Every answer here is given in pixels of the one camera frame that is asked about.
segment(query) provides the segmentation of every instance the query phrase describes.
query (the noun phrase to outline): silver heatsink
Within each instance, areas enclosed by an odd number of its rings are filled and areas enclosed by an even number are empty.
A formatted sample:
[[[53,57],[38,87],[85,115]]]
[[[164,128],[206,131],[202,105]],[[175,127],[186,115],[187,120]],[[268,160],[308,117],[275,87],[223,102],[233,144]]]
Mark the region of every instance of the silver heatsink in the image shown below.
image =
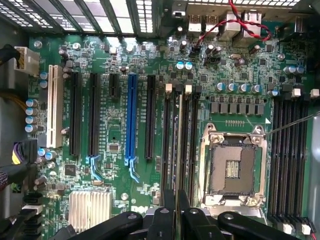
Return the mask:
[[[73,191],[69,195],[69,224],[81,233],[108,220],[111,207],[110,192]]]

